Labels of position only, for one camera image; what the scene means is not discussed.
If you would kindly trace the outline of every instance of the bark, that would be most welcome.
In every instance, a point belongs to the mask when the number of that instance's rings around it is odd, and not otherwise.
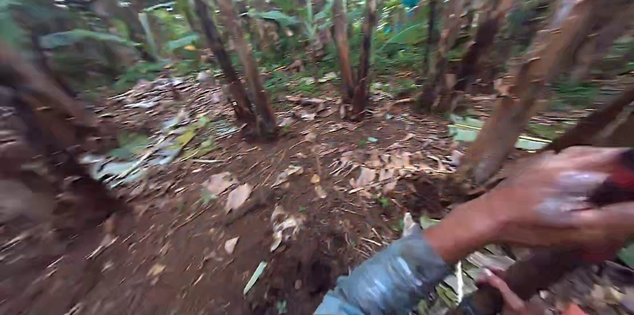
[[[439,3],[442,3],[442,0],[429,0],[429,23],[427,25],[427,48],[425,49],[425,55],[423,59],[423,76],[431,76],[434,74],[433,71],[430,71],[431,66],[433,65],[433,61],[431,59],[431,52],[433,47],[436,45],[436,41],[438,40],[436,33],[436,24],[437,15],[440,11]]]
[[[501,0],[494,12],[486,13],[487,18],[478,26],[475,38],[460,62],[458,75],[456,76],[456,90],[464,91],[473,80],[473,77],[477,75],[478,60],[493,44],[495,35],[513,6],[513,1]]]
[[[240,18],[235,11],[233,0],[215,0],[220,7],[221,12],[226,16],[229,29],[233,35],[234,43],[236,46],[236,53],[242,61],[244,67],[245,80],[249,86],[249,91],[252,94],[252,99],[255,107],[258,110],[258,130],[260,135],[265,138],[274,137],[277,134],[277,125],[275,122],[275,114],[273,108],[269,103],[269,98],[264,91],[262,81],[258,72],[258,65],[253,58],[251,46],[244,39],[244,32],[242,30],[242,24]]]
[[[552,141],[545,149],[559,153],[559,151],[571,146],[592,144],[592,141],[596,140],[596,137],[606,130],[632,101],[634,101],[634,86],[623,91],[621,95],[603,108],[580,120],[572,129],[567,130],[559,138]]]
[[[468,0],[450,0],[443,18],[445,20],[440,33],[438,48],[434,54],[436,67],[433,70],[433,78],[428,79],[423,87],[423,93],[418,96],[418,107],[424,111],[437,111],[446,109],[441,106],[441,98],[448,90],[453,88],[455,80],[451,76],[446,76],[447,55],[453,44],[456,42],[460,28],[462,27],[462,12]]]
[[[332,5],[332,20],[335,46],[337,47],[339,66],[341,68],[342,103],[351,104],[356,77],[354,75],[352,62],[350,61],[350,45],[348,44],[347,33],[348,22],[345,17],[344,0],[335,0]]]
[[[544,87],[558,76],[588,35],[610,24],[632,0],[562,0],[548,29],[538,33],[527,60],[511,71],[493,114],[471,145],[458,172],[485,182],[496,173],[536,112]]]
[[[256,128],[256,116],[251,110],[251,102],[247,91],[244,89],[238,74],[231,64],[229,54],[225,50],[223,41],[220,39],[216,24],[209,15],[209,7],[204,0],[192,0],[194,2],[194,10],[200,19],[200,25],[203,30],[207,46],[214,52],[218,63],[225,74],[231,98],[234,100],[233,110],[236,119],[240,122],[248,124],[251,128]]]
[[[377,0],[366,0],[365,19],[363,19],[363,43],[361,45],[361,55],[359,58],[359,71],[357,82],[354,86],[352,120],[361,120],[365,115],[365,106],[368,102],[368,92],[370,85],[370,54],[372,53],[372,33],[376,27],[376,11],[378,9]]]
[[[324,5],[325,0],[311,0],[311,4],[313,7],[313,17],[314,15],[316,15],[317,13],[321,12],[321,9],[323,9],[323,5]],[[319,20],[315,20],[313,22],[315,27],[319,27],[320,25],[322,25],[324,23],[325,19],[319,19]],[[313,38],[313,41],[311,42],[312,44],[312,60],[313,60],[313,65],[315,65],[316,67],[316,63],[321,61],[321,58],[325,55],[325,47],[330,44],[330,42],[332,41],[329,31],[328,29],[317,29],[315,31],[315,36]]]

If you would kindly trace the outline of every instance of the finger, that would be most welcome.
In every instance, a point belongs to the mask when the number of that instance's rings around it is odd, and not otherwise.
[[[634,202],[573,211],[571,225],[580,237],[618,242],[634,235]]]
[[[571,147],[557,157],[548,158],[549,167],[571,167],[583,170],[611,170],[628,148]]]
[[[509,288],[509,286],[502,280],[502,278],[496,276],[493,272],[488,269],[484,270],[484,274],[486,275],[486,282],[488,285],[496,288],[502,294],[502,298],[504,298],[504,303],[508,307],[510,307],[514,311],[522,311],[526,308],[526,305],[519,296]]]
[[[474,280],[476,284],[485,284],[487,282],[487,273],[486,273],[487,270],[492,272],[494,275],[496,275],[499,278],[504,278],[504,274],[506,274],[506,270],[502,268],[497,268],[497,267],[487,267],[487,268],[482,268],[481,270],[482,271],[478,274],[478,276]]]

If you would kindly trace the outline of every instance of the forest floor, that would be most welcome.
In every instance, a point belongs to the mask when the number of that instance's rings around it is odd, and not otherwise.
[[[141,82],[100,99],[94,108],[112,137],[121,139],[120,130],[173,135],[182,151],[115,188],[128,210],[97,228],[64,242],[3,228],[0,313],[312,314],[337,276],[400,237],[406,212],[436,219],[464,201],[443,185],[464,149],[448,135],[448,120],[375,93],[373,113],[344,122],[335,90],[319,99],[279,97],[285,126],[268,143],[231,127],[231,106],[212,79]],[[494,99],[474,96],[471,113],[485,116]],[[536,120],[572,123],[587,113]],[[160,152],[146,148],[135,160],[144,161],[146,150]],[[281,244],[271,251],[274,227]],[[264,271],[244,294],[261,262]],[[589,274],[552,307],[576,299],[591,313],[621,313],[579,301],[604,278]]]

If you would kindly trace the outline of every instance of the brown soil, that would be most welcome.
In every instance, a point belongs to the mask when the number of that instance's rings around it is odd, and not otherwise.
[[[119,128],[156,131],[184,102],[170,108],[162,104],[157,116],[137,114],[146,119],[136,126],[120,105],[103,104],[99,112],[112,112]],[[326,106],[337,110],[334,99]],[[228,162],[175,161],[154,173],[141,195],[131,197],[138,185],[117,190],[119,197],[132,198],[129,210],[101,227],[64,241],[34,235],[18,242],[3,253],[0,263],[0,313],[277,314],[285,303],[288,314],[311,314],[338,276],[400,236],[405,212],[439,217],[452,203],[438,198],[442,175],[404,178],[381,199],[347,192],[359,168],[330,175],[329,165],[343,152],[353,151],[362,163],[369,152],[386,151],[410,132],[415,137],[400,142],[402,150],[422,151],[413,157],[417,163],[447,167],[446,156],[456,146],[446,136],[446,122],[415,117],[402,104],[379,102],[373,107],[375,116],[363,123],[345,123],[337,132],[327,132],[342,123],[334,113],[298,121],[272,143],[249,142],[239,134],[220,139],[220,148],[203,158],[231,158]],[[317,134],[315,142],[303,142],[306,130]],[[369,142],[369,137],[376,142]],[[304,173],[290,177],[287,189],[271,189],[272,181],[291,164],[302,166]],[[225,171],[240,183],[255,186],[249,200],[228,215],[223,210],[226,195],[207,206],[200,202],[202,184]],[[315,194],[315,173],[321,176],[326,198]],[[277,205],[305,222],[295,239],[270,252],[271,214]],[[7,226],[0,241],[22,230]],[[106,234],[116,241],[87,259]],[[224,244],[234,237],[240,239],[229,255]],[[262,261],[268,263],[264,273],[244,296],[243,288]],[[153,270],[158,274],[150,275]]]

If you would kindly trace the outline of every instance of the banana tree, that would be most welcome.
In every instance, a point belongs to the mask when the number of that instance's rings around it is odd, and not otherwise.
[[[596,32],[619,19],[634,0],[561,0],[549,25],[535,37],[527,58],[500,84],[488,118],[458,169],[483,183],[498,171],[518,135],[536,112],[546,84],[558,76],[575,51]]]
[[[341,67],[342,108],[345,116],[351,120],[361,120],[369,99],[370,55],[372,33],[376,27],[378,10],[377,0],[366,0],[364,20],[361,28],[363,42],[358,71],[355,73],[350,61],[347,19],[343,0],[335,0],[333,5],[334,40]]]

